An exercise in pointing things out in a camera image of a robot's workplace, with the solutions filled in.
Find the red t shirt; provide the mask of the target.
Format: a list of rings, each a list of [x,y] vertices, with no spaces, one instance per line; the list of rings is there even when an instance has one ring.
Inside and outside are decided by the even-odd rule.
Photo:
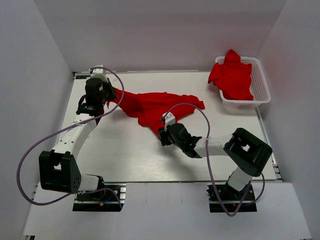
[[[195,108],[189,104],[195,105],[201,110],[205,109],[203,101],[194,95],[177,95],[167,92],[149,92],[149,93],[131,93],[125,92],[119,107],[123,112],[131,117],[137,118],[138,124],[142,127],[149,127],[152,132],[158,136],[158,129],[164,127],[161,121],[163,114],[177,104],[184,105],[175,107],[171,113],[178,121],[195,111]]]

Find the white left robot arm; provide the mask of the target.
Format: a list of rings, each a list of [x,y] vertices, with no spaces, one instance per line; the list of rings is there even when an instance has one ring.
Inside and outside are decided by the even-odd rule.
[[[90,77],[85,82],[85,95],[79,102],[73,123],[64,137],[50,151],[39,156],[40,184],[44,190],[76,194],[88,191],[99,200],[105,196],[106,187],[101,177],[82,174],[77,165],[77,156],[89,134],[96,128],[99,119],[82,121],[103,115],[106,102],[117,98],[116,90],[107,77]]]

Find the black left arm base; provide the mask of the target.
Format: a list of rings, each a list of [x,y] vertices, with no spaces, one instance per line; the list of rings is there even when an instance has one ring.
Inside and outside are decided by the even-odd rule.
[[[73,212],[120,212],[125,203],[126,184],[125,183],[106,183],[103,190],[96,193],[77,194],[73,202]]]

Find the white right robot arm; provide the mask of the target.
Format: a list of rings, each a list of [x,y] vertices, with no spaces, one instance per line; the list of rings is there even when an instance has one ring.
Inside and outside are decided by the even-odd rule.
[[[237,168],[225,187],[226,195],[236,200],[244,193],[245,186],[253,177],[259,177],[264,170],[272,148],[244,128],[237,128],[232,135],[205,139],[192,136],[185,126],[175,123],[158,130],[162,146],[175,145],[190,158],[202,159],[210,156],[228,156]]]

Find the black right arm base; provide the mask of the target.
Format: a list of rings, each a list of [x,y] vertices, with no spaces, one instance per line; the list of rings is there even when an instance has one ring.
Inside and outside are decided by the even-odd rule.
[[[225,184],[217,184],[216,185],[219,196],[227,209],[231,214],[236,210],[239,205],[247,186],[240,192],[232,192],[227,191],[225,188]],[[214,192],[214,188],[212,184],[207,185],[207,194],[208,194],[208,202],[209,202],[209,211],[210,213],[224,213],[225,211],[222,209],[218,198]],[[256,203],[252,203],[256,199],[255,192],[253,190],[253,186],[250,184],[248,188],[248,193],[246,194],[241,207],[239,208],[239,213],[254,213],[257,212]]]

